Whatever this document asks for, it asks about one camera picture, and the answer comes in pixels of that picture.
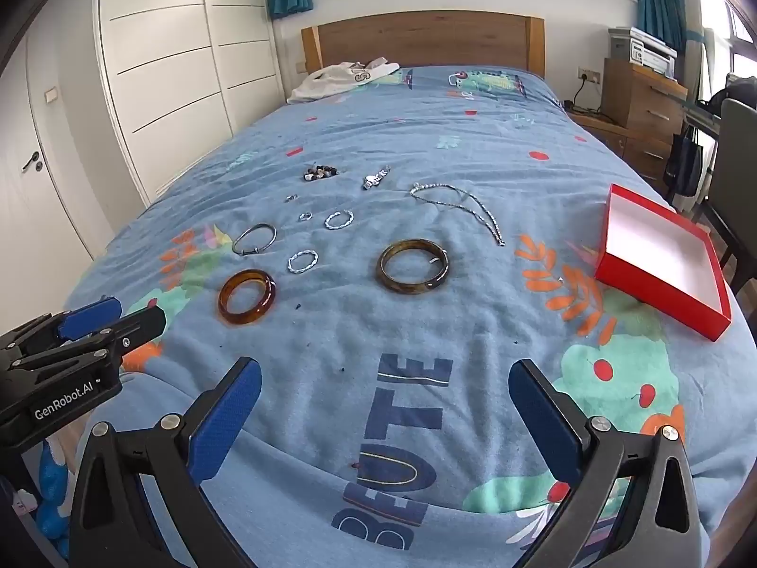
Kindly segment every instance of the wooden headboard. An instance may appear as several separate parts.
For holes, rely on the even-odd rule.
[[[305,67],[384,56],[400,66],[510,66],[544,77],[544,20],[474,10],[349,18],[302,30]]]

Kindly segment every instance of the silver chain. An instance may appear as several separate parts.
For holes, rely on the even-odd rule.
[[[476,212],[474,212],[472,209],[468,209],[468,207],[463,205],[455,205],[454,203],[445,203],[444,201],[431,201],[428,198],[420,197],[416,194],[416,192],[419,192],[421,190],[431,190],[433,187],[448,187],[450,190],[454,190],[456,192],[461,193],[461,195],[471,197],[480,208],[484,211],[484,213],[488,216],[488,218],[491,220],[491,224],[489,224],[486,220],[484,220],[483,217],[479,216]],[[489,232],[491,233],[491,236],[494,237],[494,240],[497,242],[497,245],[504,246],[505,242],[502,240],[502,233],[500,232],[500,227],[497,225],[497,220],[494,219],[494,216],[491,215],[491,211],[489,211],[486,206],[478,200],[478,198],[475,195],[472,195],[470,192],[466,192],[465,190],[461,190],[459,187],[455,187],[453,185],[449,184],[418,184],[416,183],[411,189],[410,189],[410,195],[417,198],[419,201],[423,201],[424,203],[431,203],[432,205],[444,205],[448,207],[454,207],[455,209],[462,209],[463,211],[470,213],[473,217],[476,218],[481,224],[486,226],[486,228],[489,229]]]

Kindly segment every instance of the printer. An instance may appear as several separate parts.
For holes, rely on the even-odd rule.
[[[678,53],[663,41],[636,27],[613,27],[610,33],[610,57],[646,66],[668,79],[675,77]]]

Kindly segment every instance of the black bag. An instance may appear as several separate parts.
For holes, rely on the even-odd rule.
[[[701,108],[705,109],[712,115],[720,117],[721,109],[723,108],[724,100],[733,98],[746,104],[752,109],[757,109],[757,79],[749,77],[748,79],[737,79],[726,89],[722,89],[715,94],[709,102],[699,102]]]
[[[671,202],[674,195],[696,195],[702,178],[703,151],[702,146],[694,142],[693,127],[690,126],[684,136],[674,134],[670,159],[662,174],[662,181],[669,188],[666,201]]]

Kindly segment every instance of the bed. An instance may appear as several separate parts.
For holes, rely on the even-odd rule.
[[[401,68],[277,110],[116,237],[68,304],[157,303],[167,329],[127,357],[122,392],[86,429],[103,419],[142,428],[182,413],[239,356],[252,356],[263,370],[260,400],[203,490],[255,563],[509,566],[569,491],[508,396],[510,366],[531,358],[588,416],[633,432],[679,429],[706,558],[708,535],[757,456],[755,344],[733,297],[733,323],[710,343],[593,280],[609,185],[662,200],[565,115],[541,78],[544,23],[421,11],[303,36],[311,71],[381,55]],[[339,174],[306,182],[313,165]],[[385,166],[380,185],[364,190]],[[469,213],[413,198],[416,182],[475,195],[505,245]],[[449,189],[419,195],[482,213]],[[326,229],[337,211],[353,222]],[[306,212],[313,218],[300,220]],[[275,225],[275,242],[234,254],[232,241],[259,222]],[[377,282],[381,252],[407,238],[448,253],[440,288],[408,297]],[[245,242],[267,239],[256,231]],[[289,273],[301,250],[317,251],[317,265]],[[406,253],[391,273],[424,278],[435,273],[426,260]],[[218,293],[250,268],[270,273],[278,292],[262,318],[232,326],[218,314]],[[251,288],[232,305],[258,297]],[[174,557],[190,562],[156,490],[146,491]],[[601,548],[624,491],[618,483],[583,558]]]

